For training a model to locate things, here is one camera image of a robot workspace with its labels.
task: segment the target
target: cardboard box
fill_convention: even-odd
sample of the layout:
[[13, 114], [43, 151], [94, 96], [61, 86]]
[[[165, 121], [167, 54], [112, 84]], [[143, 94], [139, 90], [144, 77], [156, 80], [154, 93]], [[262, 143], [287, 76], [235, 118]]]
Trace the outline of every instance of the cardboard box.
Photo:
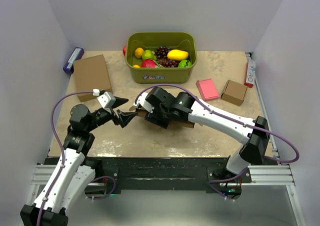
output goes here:
[[224, 86], [221, 99], [240, 106], [245, 100], [247, 88], [247, 86], [241, 83], [228, 80]]
[[[112, 93], [105, 57], [102, 54], [76, 60], [73, 63], [73, 67], [77, 91], [99, 89]], [[92, 93], [78, 94], [77, 96], [81, 102], [96, 98]]]

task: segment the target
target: grapes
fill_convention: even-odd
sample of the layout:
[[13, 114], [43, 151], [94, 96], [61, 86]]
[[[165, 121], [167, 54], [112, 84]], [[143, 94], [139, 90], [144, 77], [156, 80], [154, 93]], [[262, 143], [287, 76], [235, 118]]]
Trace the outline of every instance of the grapes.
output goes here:
[[156, 49], [156, 51], [154, 52], [155, 56], [157, 59], [166, 59], [167, 58], [167, 54], [169, 53], [171, 49], [169, 47], [163, 47], [160, 46]]
[[165, 68], [177, 68], [180, 61], [172, 60], [167, 58], [167, 54], [170, 52], [169, 47], [160, 46], [154, 52], [157, 62]]

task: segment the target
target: plastic fruit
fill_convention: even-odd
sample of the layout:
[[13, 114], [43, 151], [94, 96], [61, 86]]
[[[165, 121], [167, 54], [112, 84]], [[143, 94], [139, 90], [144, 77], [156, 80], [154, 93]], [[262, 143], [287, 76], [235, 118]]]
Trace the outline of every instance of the plastic fruit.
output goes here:
[[170, 60], [186, 60], [188, 58], [189, 54], [186, 51], [178, 50], [178, 49], [173, 49], [170, 52], [168, 52], [167, 57]]
[[144, 49], [143, 49], [142, 47], [138, 47], [138, 48], [134, 51], [134, 56], [135, 56], [137, 59], [141, 59], [143, 53], [144, 53]]
[[165, 68], [177, 68], [179, 65], [179, 61], [172, 60], [172, 59], [160, 59], [158, 61], [159, 65], [162, 65]]
[[157, 59], [156, 56], [149, 49], [145, 50], [142, 54], [142, 60], [148, 60], [148, 59], [151, 59], [151, 60]]
[[122, 49], [122, 53], [124, 56], [126, 56], [127, 46], [125, 45]]
[[141, 68], [159, 68], [159, 64], [152, 59], [146, 59], [142, 62]]
[[158, 60], [161, 60], [161, 59], [166, 59], [167, 58], [167, 54], [170, 52], [170, 48], [169, 47], [158, 47], [156, 49], [156, 51], [154, 52], [156, 58]]
[[179, 65], [178, 68], [189, 68], [192, 65], [192, 63], [190, 62], [190, 60], [182, 60]]

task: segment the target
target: red and white box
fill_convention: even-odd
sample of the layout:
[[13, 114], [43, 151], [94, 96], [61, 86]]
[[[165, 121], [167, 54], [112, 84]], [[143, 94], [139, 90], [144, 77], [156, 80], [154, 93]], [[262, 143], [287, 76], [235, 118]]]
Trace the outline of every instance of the red and white box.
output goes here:
[[256, 77], [256, 62], [249, 58], [246, 63], [246, 71], [244, 78], [244, 85], [252, 88], [255, 85], [255, 77]]

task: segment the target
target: tabletop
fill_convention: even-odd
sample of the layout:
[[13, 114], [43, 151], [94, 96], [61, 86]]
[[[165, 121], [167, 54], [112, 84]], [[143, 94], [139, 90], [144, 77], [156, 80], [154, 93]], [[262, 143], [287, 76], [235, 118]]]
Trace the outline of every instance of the tabletop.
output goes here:
[[[150, 84], [139, 84], [133, 81], [122, 51], [86, 51], [82, 58], [97, 55], [104, 55], [113, 94], [129, 99], [129, 102], [118, 109], [128, 112], [137, 94]], [[181, 84], [197, 97], [200, 98], [196, 86], [197, 80], [212, 79], [220, 94], [228, 80], [243, 83], [247, 63], [244, 52], [198, 51], [197, 57], [198, 61], [190, 79]], [[174, 96], [181, 91], [172, 87], [163, 88]], [[76, 91], [74, 75], [71, 75], [66, 93]], [[77, 96], [68, 97], [63, 101], [56, 125], [57, 134], [62, 142], [67, 135], [70, 110], [80, 103]], [[207, 103], [242, 117], [255, 119], [257, 116], [263, 116], [255, 87], [247, 89], [241, 106], [222, 99], [207, 101]], [[96, 99], [84, 104], [91, 111], [101, 107]], [[194, 128], [187, 128], [172, 125], [164, 129], [141, 117], [135, 117], [125, 128], [115, 126], [110, 121], [93, 130], [92, 133], [95, 141], [88, 153], [90, 157], [228, 157], [241, 146], [230, 136], [206, 126], [196, 124]], [[270, 145], [266, 155], [272, 156]], [[52, 140], [48, 156], [60, 156], [55, 138]]]

